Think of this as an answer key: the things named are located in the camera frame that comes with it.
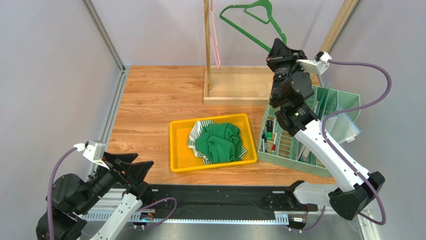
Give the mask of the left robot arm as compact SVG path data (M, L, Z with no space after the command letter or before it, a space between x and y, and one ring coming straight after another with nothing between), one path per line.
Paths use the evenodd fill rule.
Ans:
M152 160L135 163L137 153L104 152L101 165L87 181L69 173L59 177L46 197L47 212L39 219L39 240L76 240L87 221L81 219L116 184L125 188L122 200L104 226L93 236L95 240L114 240L143 204L150 204L152 187L144 181L154 165Z

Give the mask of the aluminium frame rail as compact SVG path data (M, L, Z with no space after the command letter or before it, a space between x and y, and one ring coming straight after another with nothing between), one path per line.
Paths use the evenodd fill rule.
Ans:
M88 140L109 142L129 67L124 65L91 0L66 0L71 23L65 27L70 45L63 53L70 73L62 84L63 151Z

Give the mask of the pink wire hanger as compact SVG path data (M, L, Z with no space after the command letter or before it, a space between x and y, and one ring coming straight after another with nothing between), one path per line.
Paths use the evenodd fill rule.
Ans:
M214 56L216 68L218 70L220 70L221 69L221 58L220 58L220 53L219 53L218 35L217 35L215 15L214 15L214 10L213 10L213 0L209 1L208 9L209 9L209 16L210 16L211 21L212 21L212 30L209 31L210 42L212 44L211 49L213 51L213 56Z

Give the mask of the wooden clothes rack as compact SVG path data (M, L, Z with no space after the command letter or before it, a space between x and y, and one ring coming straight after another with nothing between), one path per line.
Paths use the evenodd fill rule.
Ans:
M330 52L355 13L359 0L345 0L319 50ZM212 106L263 106L269 99L273 73L266 66L211 66L213 45L205 37L206 70L203 103Z

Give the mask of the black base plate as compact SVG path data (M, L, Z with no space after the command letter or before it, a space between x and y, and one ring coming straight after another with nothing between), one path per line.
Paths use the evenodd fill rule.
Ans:
M289 186L154 184L142 201L147 209L136 213L141 221L152 216L158 222L276 222L281 216L320 213L325 203L296 203Z

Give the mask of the green velvet hanger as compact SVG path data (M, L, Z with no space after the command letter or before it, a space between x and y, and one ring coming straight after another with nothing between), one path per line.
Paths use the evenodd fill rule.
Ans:
M267 37L279 38L283 43L288 37L275 18L273 3L270 0L253 0L225 6L218 17L242 36L269 52L272 48Z

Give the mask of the markers in organizer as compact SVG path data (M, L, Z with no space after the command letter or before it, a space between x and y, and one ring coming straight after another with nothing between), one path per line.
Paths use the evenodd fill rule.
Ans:
M260 151L274 154L276 152L277 120L267 118L261 132Z

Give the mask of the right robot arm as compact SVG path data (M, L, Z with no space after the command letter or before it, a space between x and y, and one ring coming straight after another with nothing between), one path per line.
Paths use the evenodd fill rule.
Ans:
M335 184L328 185L294 182L287 191L293 204L330 207L340 217L352 220L372 201L380 200L385 177L354 160L327 132L326 120L307 104L314 95L310 74L321 75L332 63L327 52L309 60L304 51L289 48L276 38L266 57L273 72L269 105L275 109L279 126L318 157L335 179Z

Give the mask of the yellow plastic tray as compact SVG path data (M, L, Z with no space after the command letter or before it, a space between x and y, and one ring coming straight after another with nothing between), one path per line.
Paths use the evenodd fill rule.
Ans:
M188 142L190 132L198 121L210 121L215 124L229 123L238 127L246 154L242 156L240 161L216 164L210 164L202 157L196 156L192 148L188 147ZM248 165L258 161L251 126L245 113L174 120L169 125L169 133L170 169L175 173Z

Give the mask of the mint green file organizer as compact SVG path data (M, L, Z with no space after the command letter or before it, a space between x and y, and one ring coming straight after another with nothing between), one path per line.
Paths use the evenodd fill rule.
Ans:
M259 140L261 140L261 134L264 127L264 124L267 119L274 119L275 113L278 111L276 108L272 108L270 105L267 105L262 119L261 133ZM276 148L275 153L265 153L260 151L260 145L258 148L258 159L263 162L271 163L274 165L294 169L297 171L317 175L324 178L329 178L331 176L330 172L322 164L321 160L314 156L317 159L317 163L320 165L313 165L305 162L296 160L298 154L299 141L294 137L291 137L286 131L282 130L281 127L276 125Z

